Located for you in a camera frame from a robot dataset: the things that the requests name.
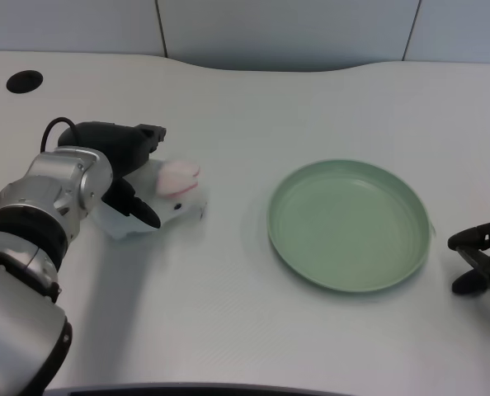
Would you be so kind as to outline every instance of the green plate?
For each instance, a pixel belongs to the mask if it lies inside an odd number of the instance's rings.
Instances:
[[[268,230],[281,258],[330,289],[394,285],[426,260],[431,224],[403,181],[367,163],[332,160],[289,175],[276,189]]]

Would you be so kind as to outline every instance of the white plush toy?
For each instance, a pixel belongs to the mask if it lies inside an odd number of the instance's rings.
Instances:
[[[148,204],[163,225],[186,212],[203,215],[206,199],[198,186],[199,172],[199,166],[187,161],[150,159],[125,180],[135,189],[135,196]],[[132,214],[124,216],[102,201],[93,209],[92,218],[114,239],[157,230]]]

